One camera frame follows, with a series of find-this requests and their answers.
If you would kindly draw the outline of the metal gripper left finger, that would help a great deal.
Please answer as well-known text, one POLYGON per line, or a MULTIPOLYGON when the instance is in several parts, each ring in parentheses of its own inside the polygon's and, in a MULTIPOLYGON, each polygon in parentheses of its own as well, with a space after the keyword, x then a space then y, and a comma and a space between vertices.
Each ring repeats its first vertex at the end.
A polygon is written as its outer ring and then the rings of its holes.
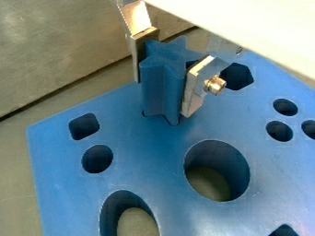
POLYGON ((146 42, 159 39, 159 30, 151 25, 150 12, 143 0, 117 0, 134 59, 134 80, 141 82, 139 63, 146 58, 146 42))

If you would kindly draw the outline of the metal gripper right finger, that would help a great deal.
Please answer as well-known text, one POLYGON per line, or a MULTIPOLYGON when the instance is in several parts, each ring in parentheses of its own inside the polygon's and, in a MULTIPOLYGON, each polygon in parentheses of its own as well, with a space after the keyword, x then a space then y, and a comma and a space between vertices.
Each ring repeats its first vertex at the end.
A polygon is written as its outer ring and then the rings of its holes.
POLYGON ((219 95, 227 81, 221 72, 235 62, 243 47, 213 35, 210 37, 207 54, 189 68, 182 97, 182 115, 190 117, 203 105, 209 93, 219 95))

